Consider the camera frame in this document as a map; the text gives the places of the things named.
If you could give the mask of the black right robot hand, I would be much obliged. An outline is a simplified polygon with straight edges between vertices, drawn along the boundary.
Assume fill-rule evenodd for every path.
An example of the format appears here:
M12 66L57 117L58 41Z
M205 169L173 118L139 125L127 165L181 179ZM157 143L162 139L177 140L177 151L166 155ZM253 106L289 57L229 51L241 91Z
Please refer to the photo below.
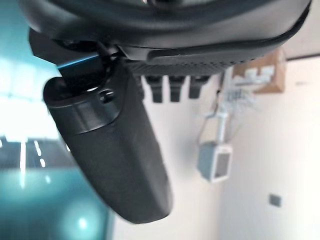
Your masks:
M138 78L204 77L255 60L302 27L310 0L20 0L35 57L56 65L43 100L81 171L134 224L172 211Z

